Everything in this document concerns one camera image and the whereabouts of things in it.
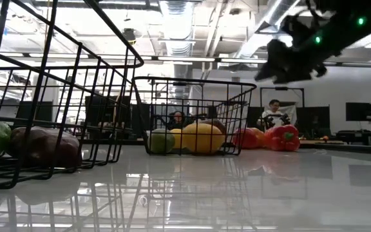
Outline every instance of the ceiling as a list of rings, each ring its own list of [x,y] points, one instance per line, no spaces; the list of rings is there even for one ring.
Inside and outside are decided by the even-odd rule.
[[[49,2],[45,0],[23,0],[42,16],[47,16]],[[124,28],[133,28],[137,41],[134,45],[141,55],[167,55],[167,43],[170,41],[165,36],[164,17],[159,11],[158,1],[149,0],[150,6],[145,7],[142,1],[104,0],[100,5],[113,23],[123,31]],[[193,44],[191,56],[225,56],[237,52],[242,45],[253,35],[256,22],[263,16],[267,9],[267,0],[204,0],[195,1],[192,22],[192,36],[189,40]],[[304,9],[300,2],[292,7],[288,14],[296,14]],[[305,12],[302,20],[310,21],[310,15]],[[81,41],[90,50],[99,55],[121,55],[126,47],[119,41],[115,34],[108,28],[102,19],[80,0],[59,0],[56,25]],[[28,12],[10,3],[6,31],[3,37],[1,52],[10,52],[16,59],[33,66],[38,66],[43,52],[46,25],[33,18]],[[280,36],[288,45],[291,43],[289,36]],[[256,55],[258,58],[267,58],[264,46],[267,39],[260,43]],[[336,61],[371,61],[371,35],[353,44],[343,52]],[[60,34],[55,34],[50,53],[76,53],[77,46]],[[48,65],[73,65],[74,58],[65,56],[52,57]],[[81,65],[94,65],[95,59],[82,59]],[[0,61],[0,66],[9,64]],[[136,75],[173,76],[174,64],[158,63],[146,64],[136,70]],[[202,69],[201,63],[193,64],[193,69]]]

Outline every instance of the wire basket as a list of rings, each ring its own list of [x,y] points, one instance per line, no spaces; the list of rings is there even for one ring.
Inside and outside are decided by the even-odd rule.
[[[139,83],[151,85],[149,121],[144,119],[145,103]],[[224,90],[224,100],[204,95],[205,86]],[[140,127],[146,151],[150,155],[239,155],[247,127],[247,110],[255,84],[177,79],[169,77],[135,77]]]
[[[0,122],[9,124],[9,129],[13,130],[9,144],[4,144],[6,146],[0,153],[0,189],[12,188],[25,180],[49,179],[55,173],[72,173],[78,168],[90,169],[96,165],[117,162],[121,140],[130,133],[124,124],[129,111],[129,101],[124,101],[126,86],[131,84],[127,78],[128,71],[134,75],[134,69],[144,64],[139,54],[94,0],[87,0],[86,4],[125,46],[125,56],[120,65],[111,66],[55,26],[58,0],[52,1],[50,20],[20,0],[3,0],[0,47],[10,3],[15,3],[32,17],[46,23],[48,31],[40,66],[30,66],[0,53],[0,60],[14,65],[0,67],[0,73],[8,74],[6,83],[0,84]],[[56,36],[64,36],[77,45],[73,66],[47,66],[54,31]],[[97,65],[80,65],[81,59],[84,59],[82,54],[94,59]],[[20,73],[25,73],[27,78],[19,77]],[[22,92],[22,97],[9,102],[13,90]],[[61,96],[59,102],[45,101],[47,95],[53,92]],[[76,92],[78,97],[73,99],[73,93]],[[81,121],[79,117],[82,117],[84,108],[86,118]],[[73,122],[69,121],[72,111],[77,117]],[[107,146],[99,149],[101,144]],[[39,146],[45,150],[37,153],[35,150]],[[71,159],[67,157],[69,154],[75,156]]]

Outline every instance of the ventilation duct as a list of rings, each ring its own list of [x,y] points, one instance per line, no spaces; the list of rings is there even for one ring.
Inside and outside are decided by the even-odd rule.
[[[272,35],[259,34],[260,31],[278,32],[280,24],[292,7],[295,7],[300,0],[270,0],[267,4],[267,11],[258,21],[254,28],[254,34],[243,44],[235,54],[235,58],[249,59],[261,46],[265,46],[273,38]]]
[[[190,56],[193,31],[194,2],[189,1],[159,1],[164,18],[164,37],[168,56]],[[174,64],[174,77],[191,78],[188,65]],[[172,98],[189,98],[189,86],[170,86]]]
[[[52,6],[52,1],[36,0],[32,1],[36,7]],[[101,8],[108,10],[150,10],[159,12],[157,0],[102,0],[99,1]],[[60,8],[90,8],[83,0],[59,0]]]

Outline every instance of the ceiling light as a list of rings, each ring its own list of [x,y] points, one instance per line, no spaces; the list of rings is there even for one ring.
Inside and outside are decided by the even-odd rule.
[[[8,57],[23,57],[24,56],[22,53],[16,53],[16,52],[1,52],[0,54],[8,56]]]
[[[200,62],[214,62],[215,58],[208,57],[158,57],[160,61],[200,61]]]
[[[267,60],[266,59],[228,59],[228,58],[222,58],[222,62],[224,62],[224,63],[265,64],[267,62]]]
[[[113,3],[113,4],[127,4],[127,2],[125,1],[105,1],[105,2],[99,2],[99,3]],[[130,5],[140,5],[140,6],[145,6],[146,5],[146,2],[135,2],[135,1],[132,1],[129,3]]]
[[[30,57],[42,57],[43,53],[31,53]],[[49,58],[76,58],[77,54],[59,54],[59,53],[53,53],[48,54]],[[82,54],[80,55],[80,59],[87,59],[88,55]]]
[[[184,61],[164,61],[164,64],[182,64],[182,65],[192,65],[193,62],[184,62]]]
[[[120,60],[125,60],[126,56],[125,55],[99,55],[103,59],[120,59]],[[129,55],[127,56],[129,60],[134,60],[135,56],[134,55]],[[151,56],[142,56],[141,57],[145,61],[150,61]]]
[[[256,228],[260,230],[274,230],[277,229],[277,226],[256,226]]]
[[[153,229],[214,229],[213,226],[188,226],[188,225],[155,225]]]

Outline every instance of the white wall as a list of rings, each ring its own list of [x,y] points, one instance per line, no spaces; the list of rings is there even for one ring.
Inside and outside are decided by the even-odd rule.
[[[194,77],[199,78],[198,71]],[[255,72],[231,73],[223,70],[213,70],[209,79],[229,81],[231,77],[241,77],[241,82],[253,83]],[[258,89],[254,91],[251,106],[260,106],[260,87],[274,86],[271,82],[256,82]],[[359,130],[358,122],[346,121],[346,102],[371,102],[371,68],[328,68],[328,74],[313,81],[295,82],[289,87],[305,89],[305,106],[328,106],[330,105],[330,127],[332,132],[339,130]],[[234,88],[229,96],[236,95],[240,90]],[[207,99],[226,100],[226,87],[206,84],[204,97]],[[263,105],[271,99],[281,101],[301,102],[301,92],[276,92],[266,90],[263,93]],[[371,130],[371,123],[362,122],[363,129]]]

